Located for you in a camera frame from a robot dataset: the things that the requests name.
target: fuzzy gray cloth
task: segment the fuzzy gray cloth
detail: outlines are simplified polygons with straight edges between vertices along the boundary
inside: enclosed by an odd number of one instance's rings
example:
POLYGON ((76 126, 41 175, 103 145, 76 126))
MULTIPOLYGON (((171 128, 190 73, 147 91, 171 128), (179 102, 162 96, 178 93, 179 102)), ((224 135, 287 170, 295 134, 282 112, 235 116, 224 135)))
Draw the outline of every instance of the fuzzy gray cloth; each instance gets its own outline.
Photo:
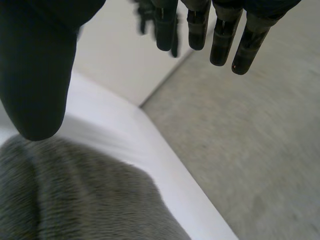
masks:
POLYGON ((142 170, 61 138, 21 136, 0 149, 0 239, 190 240, 142 170))

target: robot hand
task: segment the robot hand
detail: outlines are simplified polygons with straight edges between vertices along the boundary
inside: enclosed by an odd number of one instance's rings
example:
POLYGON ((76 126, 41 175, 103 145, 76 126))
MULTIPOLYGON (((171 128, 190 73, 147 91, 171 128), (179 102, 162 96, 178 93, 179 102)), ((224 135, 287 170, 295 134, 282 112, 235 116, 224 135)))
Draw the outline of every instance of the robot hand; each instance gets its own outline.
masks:
MULTIPOLYGON (((177 0, 136 0, 140 3, 149 2, 153 6, 155 25, 173 21, 177 9, 177 0)), ((208 28, 211 0, 181 0, 188 8, 187 22, 189 28, 189 46, 202 50, 208 28)), ((287 11, 296 6, 301 0, 212 0, 217 15, 214 28, 213 42, 210 53, 210 62, 215 66, 223 66, 228 58, 238 23, 243 13, 247 11, 246 26, 235 54, 232 71, 235 74, 245 74, 255 59, 270 28, 281 19, 287 11)), ((149 10, 139 11, 145 16, 149 10)), ((172 35, 166 31, 156 33, 157 46, 160 50, 168 51, 172 35)))

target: gray carpet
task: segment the gray carpet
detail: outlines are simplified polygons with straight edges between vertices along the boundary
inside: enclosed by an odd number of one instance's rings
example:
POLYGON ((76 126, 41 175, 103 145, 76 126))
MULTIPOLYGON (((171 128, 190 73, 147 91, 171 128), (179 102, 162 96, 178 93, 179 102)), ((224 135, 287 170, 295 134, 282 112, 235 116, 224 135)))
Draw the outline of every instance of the gray carpet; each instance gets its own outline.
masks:
POLYGON ((240 240, 320 239, 319 9, 290 11, 244 76, 240 31, 224 67, 210 36, 143 106, 240 240))

